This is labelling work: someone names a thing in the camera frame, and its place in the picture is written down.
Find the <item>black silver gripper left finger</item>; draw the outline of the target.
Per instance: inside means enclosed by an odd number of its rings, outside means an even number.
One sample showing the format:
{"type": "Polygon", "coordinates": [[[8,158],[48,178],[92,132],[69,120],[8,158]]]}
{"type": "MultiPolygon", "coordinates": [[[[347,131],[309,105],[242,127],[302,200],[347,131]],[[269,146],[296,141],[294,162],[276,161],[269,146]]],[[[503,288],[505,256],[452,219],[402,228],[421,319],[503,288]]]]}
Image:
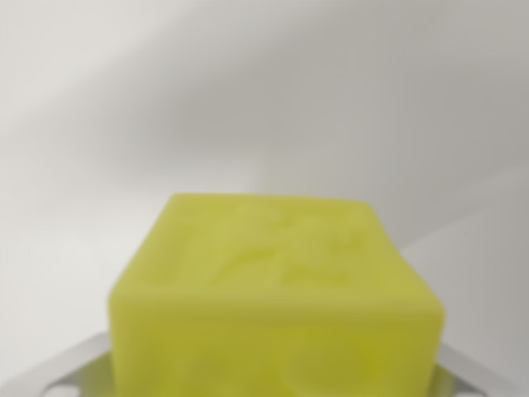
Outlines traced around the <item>black silver gripper left finger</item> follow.
{"type": "Polygon", "coordinates": [[[115,396],[110,338],[100,332],[1,385],[2,396],[115,396]]]}

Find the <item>black silver gripper right finger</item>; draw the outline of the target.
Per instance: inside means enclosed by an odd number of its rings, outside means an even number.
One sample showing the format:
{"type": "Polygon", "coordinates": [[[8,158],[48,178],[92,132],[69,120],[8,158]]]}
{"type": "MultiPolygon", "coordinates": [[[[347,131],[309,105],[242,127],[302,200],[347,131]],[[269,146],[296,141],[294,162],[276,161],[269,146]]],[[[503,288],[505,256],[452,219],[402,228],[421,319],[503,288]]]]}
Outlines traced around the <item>black silver gripper right finger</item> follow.
{"type": "Polygon", "coordinates": [[[493,373],[442,343],[436,358],[430,396],[495,396],[493,373]]]}

